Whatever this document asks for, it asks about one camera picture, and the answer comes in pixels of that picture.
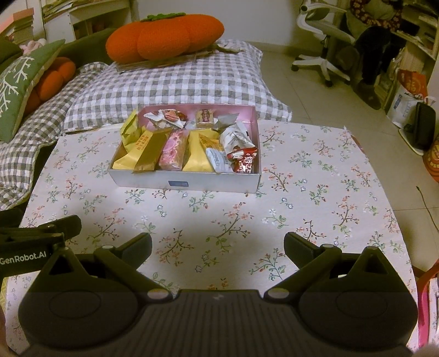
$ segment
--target floor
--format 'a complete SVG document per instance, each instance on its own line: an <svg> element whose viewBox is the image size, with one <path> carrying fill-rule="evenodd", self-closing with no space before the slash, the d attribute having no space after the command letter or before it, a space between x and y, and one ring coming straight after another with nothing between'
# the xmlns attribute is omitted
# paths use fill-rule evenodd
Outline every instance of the floor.
<svg viewBox="0 0 439 357"><path fill-rule="evenodd" d="M439 225L439 184L426 171L421 156L405 144L383 110L367 106L340 80L326 88L318 70L292 72L292 61L287 55L265 52L261 67L267 86L292 108L295 122L346 126L353 133L395 211L412 264L428 270L439 258L439 233L416 186Z"/></svg>

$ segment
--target chair seat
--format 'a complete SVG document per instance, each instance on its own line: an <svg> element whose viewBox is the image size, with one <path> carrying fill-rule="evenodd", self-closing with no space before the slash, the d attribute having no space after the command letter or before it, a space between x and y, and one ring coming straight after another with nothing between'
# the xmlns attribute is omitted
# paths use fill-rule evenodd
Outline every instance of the chair seat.
<svg viewBox="0 0 439 357"><path fill-rule="evenodd" d="M306 20L306 23L309 26L315 27L316 29L319 29L321 32L323 32L325 35L335 37L341 41L345 41L350 44L355 43L355 39L349 35L348 33L340 30L337 26L333 25L332 23L326 21L326 20Z"/></svg>

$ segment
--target orange plush cushion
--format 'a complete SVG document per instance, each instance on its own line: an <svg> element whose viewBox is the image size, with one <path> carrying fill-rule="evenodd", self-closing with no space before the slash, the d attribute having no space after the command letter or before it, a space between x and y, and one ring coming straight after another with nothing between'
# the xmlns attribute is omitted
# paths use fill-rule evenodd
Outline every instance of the orange plush cushion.
<svg viewBox="0 0 439 357"><path fill-rule="evenodd" d="M43 102L55 96L70 81L76 72L74 62L66 57L57 57L43 73L38 84L32 89L26 103L24 115L32 113Z"/></svg>
<svg viewBox="0 0 439 357"><path fill-rule="evenodd" d="M199 51L224 33L223 24L208 15L184 15L156 21L133 22L107 40L109 57L118 63L161 60Z"/></svg>

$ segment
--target box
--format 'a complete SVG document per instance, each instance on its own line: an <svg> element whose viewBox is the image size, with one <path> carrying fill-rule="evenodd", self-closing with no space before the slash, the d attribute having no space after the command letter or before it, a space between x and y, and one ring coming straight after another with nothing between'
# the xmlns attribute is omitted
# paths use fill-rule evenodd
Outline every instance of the box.
<svg viewBox="0 0 439 357"><path fill-rule="evenodd" d="M256 109L254 106L229 104L168 104L164 106L148 106L139 113L139 125L148 123L144 114L159 109L176 109L187 115L188 120L195 119L195 113L202 109L215 110L214 115L239 113L237 121L242 121L247 127L248 134L258 150L259 131ZM183 171L149 171L133 173L131 170L112 169L113 163L123 157L126 151L122 145L116 150L110 162L108 172L118 186L143 187L153 189L184 189L195 191L244 192L255 193L258 190L261 177L260 153L253 164L251 174L217 174L215 172L183 172Z"/></svg>

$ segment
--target floral tablecloth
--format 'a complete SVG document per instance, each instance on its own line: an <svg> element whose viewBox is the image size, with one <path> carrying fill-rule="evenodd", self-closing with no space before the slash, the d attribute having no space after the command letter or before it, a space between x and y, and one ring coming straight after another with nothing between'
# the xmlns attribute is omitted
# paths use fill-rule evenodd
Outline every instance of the floral tablecloth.
<svg viewBox="0 0 439 357"><path fill-rule="evenodd" d="M149 232L153 254L139 268L163 287L258 289L296 271L283 239L297 232L345 252L381 249L409 290L416 286L393 211L367 157L347 130L259 122L263 174L256 194L118 187L107 172L119 143L115 130L61 137L47 161L22 221L36 226L78 215L75 252L120 245ZM7 340L27 341L18 305L37 273L7 285ZM409 347L415 348L417 330Z"/></svg>

